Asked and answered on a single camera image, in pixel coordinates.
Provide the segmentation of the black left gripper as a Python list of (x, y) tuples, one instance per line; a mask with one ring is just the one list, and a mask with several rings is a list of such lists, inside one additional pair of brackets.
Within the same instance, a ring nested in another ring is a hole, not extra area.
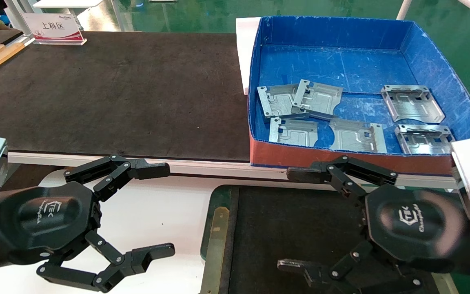
[[(65, 185), (31, 187), (0, 196), (0, 247), (5, 261), (30, 265), (52, 257), (37, 269), (46, 281), (110, 292), (126, 277), (146, 272), (155, 259), (174, 256), (175, 246), (164, 243), (119, 253), (92, 231), (100, 227), (98, 201), (107, 201), (132, 179), (164, 178), (170, 173), (168, 163), (107, 156), (66, 171)], [(100, 178), (93, 192), (83, 186)], [(64, 260), (80, 253), (84, 245), (110, 262), (106, 269), (96, 274), (62, 267)]]

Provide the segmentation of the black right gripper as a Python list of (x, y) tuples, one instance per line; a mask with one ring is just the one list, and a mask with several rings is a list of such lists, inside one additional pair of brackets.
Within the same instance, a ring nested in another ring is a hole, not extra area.
[[(289, 167), (287, 177), (298, 183), (328, 183), (355, 205), (365, 205), (368, 234), (377, 246), (402, 262), (449, 259), (468, 227), (457, 196), (429, 189), (406, 190), (394, 186), (397, 173), (366, 161), (342, 156), (310, 167)], [(352, 178), (375, 184), (368, 193)], [(277, 268), (302, 275), (310, 288), (325, 294), (413, 294), (423, 288), (416, 276), (373, 286), (356, 287), (347, 275), (371, 255), (374, 246), (362, 241), (334, 266), (298, 259), (279, 259)]]

